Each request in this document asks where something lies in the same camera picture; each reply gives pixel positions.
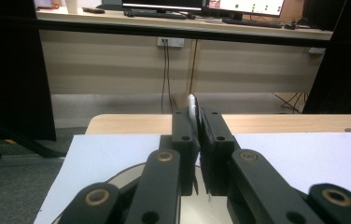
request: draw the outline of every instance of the monitor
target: monitor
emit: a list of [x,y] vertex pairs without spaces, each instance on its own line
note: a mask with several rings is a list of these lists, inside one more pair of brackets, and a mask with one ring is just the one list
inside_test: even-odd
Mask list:
[[157,11],[201,11],[203,0],[122,0],[122,6]]
[[209,10],[226,11],[235,20],[243,14],[280,17],[284,0],[206,0]]
[[51,0],[34,0],[36,7],[51,7]]

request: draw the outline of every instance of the white sheet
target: white sheet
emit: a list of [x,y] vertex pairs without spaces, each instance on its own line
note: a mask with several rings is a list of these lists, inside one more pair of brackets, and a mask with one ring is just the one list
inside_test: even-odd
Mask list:
[[[257,150],[294,188],[332,183],[351,191],[351,133],[249,133],[235,135],[242,148]],[[89,184],[103,182],[145,162],[159,147],[158,134],[76,135],[63,167],[36,217],[51,223]]]

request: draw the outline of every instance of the cable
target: cable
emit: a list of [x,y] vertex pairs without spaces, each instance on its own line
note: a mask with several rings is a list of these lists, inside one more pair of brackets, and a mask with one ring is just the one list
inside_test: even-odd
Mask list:
[[249,15],[249,18],[251,21],[266,21],[266,22],[274,22],[274,23],[289,23],[289,19],[292,19],[293,21],[296,21],[295,17],[283,17],[283,18],[278,18],[272,21],[268,21],[267,19],[269,19],[268,17],[264,17],[264,16],[254,16],[255,18],[252,17],[252,15]]
[[295,114],[295,111],[297,111],[298,113],[301,114],[301,111],[299,111],[299,109],[296,108],[297,103],[298,103],[299,99],[301,98],[301,96],[302,96],[302,92],[301,92],[301,94],[298,96],[297,100],[295,101],[295,104],[294,104],[293,109],[292,109],[292,114]]
[[199,40],[196,39],[196,44],[194,45],[194,50],[193,50],[193,61],[192,61],[192,71],[191,71],[191,74],[190,74],[190,92],[188,92],[188,94],[192,94],[192,86],[193,86],[193,80],[194,80],[194,75],[195,75],[195,63],[197,62],[197,59],[196,59],[196,54],[197,54],[197,51],[198,51],[198,42]]
[[[309,94],[305,93],[305,92],[296,92],[289,100],[285,101],[282,98],[280,98],[282,101],[284,101],[284,103],[281,105],[282,108],[286,108],[286,109],[291,109],[292,110],[292,114],[295,114],[295,111],[298,113],[301,113],[301,111],[299,109],[296,108],[297,103],[300,101],[301,97],[303,95],[303,99],[304,102],[306,103],[306,99],[309,96]],[[297,97],[294,105],[291,105],[290,102]]]
[[169,42],[167,39],[161,41],[163,43],[163,52],[164,52],[164,71],[163,71],[163,85],[161,87],[161,112],[163,111],[163,100],[164,100],[164,88],[167,79],[167,94],[169,97],[170,108],[173,114],[173,104],[170,90],[170,54],[169,54]]
[[167,66],[167,54],[166,54],[166,47],[164,44],[164,39],[161,40],[164,46],[164,71],[163,71],[163,86],[161,87],[161,113],[163,114],[163,96],[164,96],[164,83],[166,83],[166,66]]
[[172,109],[172,114],[173,114],[173,104],[172,104],[172,97],[170,93],[170,75],[169,75],[169,70],[170,70],[170,56],[169,56],[169,43],[168,40],[165,40],[165,48],[166,48],[166,54],[167,54],[167,90],[168,90],[168,95],[169,95],[169,103],[170,103],[170,108]]

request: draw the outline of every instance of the black cable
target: black cable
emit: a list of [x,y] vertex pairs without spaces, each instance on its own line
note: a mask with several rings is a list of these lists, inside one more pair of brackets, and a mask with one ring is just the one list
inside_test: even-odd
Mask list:
[[163,96],[164,96],[164,83],[166,83],[166,66],[167,66],[167,54],[164,39],[161,40],[164,46],[164,71],[163,71],[163,86],[161,87],[161,112],[163,113]]
[[250,17],[251,21],[263,21],[263,22],[268,22],[268,23],[282,23],[282,22],[289,23],[289,22],[287,22],[288,18],[292,18],[292,20],[295,21],[295,19],[293,17],[285,17],[285,18],[281,18],[282,20],[275,20],[275,21],[267,21],[264,16],[258,16],[255,18],[255,20],[252,18],[251,14],[249,15],[249,17]]
[[193,59],[192,59],[193,61],[192,61],[192,71],[190,74],[190,92],[189,92],[189,94],[192,93],[192,86],[193,86],[193,80],[194,80],[194,75],[195,75],[195,63],[197,62],[196,54],[198,51],[198,41],[199,40],[196,40],[196,44],[194,46],[194,51],[193,51]]
[[302,96],[302,92],[301,92],[301,94],[298,96],[297,101],[295,101],[294,107],[293,107],[293,109],[292,109],[292,114],[295,114],[295,111],[297,111],[298,113],[301,113],[301,112],[299,111],[299,109],[296,108],[297,103],[298,103],[299,99],[301,98],[301,96]]
[[280,106],[281,106],[282,108],[286,108],[286,109],[293,109],[292,107],[289,107],[289,106],[292,106],[292,105],[289,104],[289,102],[291,102],[291,100],[294,99],[297,95],[298,95],[298,93],[295,93],[294,96],[292,96],[291,99],[289,99],[289,100],[287,100],[287,101],[285,101],[285,100],[282,99],[282,100],[284,101],[284,103],[283,103],[282,105],[280,105]]
[[169,70],[170,70],[170,56],[169,56],[169,43],[168,40],[165,40],[165,48],[166,48],[166,54],[167,54],[167,90],[168,90],[168,95],[169,95],[169,103],[170,103],[170,108],[172,109],[172,114],[173,114],[173,104],[172,104],[172,97],[170,93],[170,75],[169,75]]

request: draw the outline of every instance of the table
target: table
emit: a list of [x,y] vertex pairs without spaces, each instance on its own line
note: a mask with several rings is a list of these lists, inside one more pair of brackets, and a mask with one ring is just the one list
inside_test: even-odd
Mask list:
[[59,9],[41,9],[36,15],[39,28],[44,30],[169,36],[303,47],[325,47],[332,36],[332,32],[319,30],[229,25],[213,19],[184,21],[128,18],[123,15],[122,11],[110,10],[106,10],[105,14],[91,14],[79,8],[78,14],[68,14],[65,7],[60,7]]
[[[351,115],[222,115],[232,133],[342,133]],[[94,117],[86,134],[171,133],[171,115],[104,114]]]

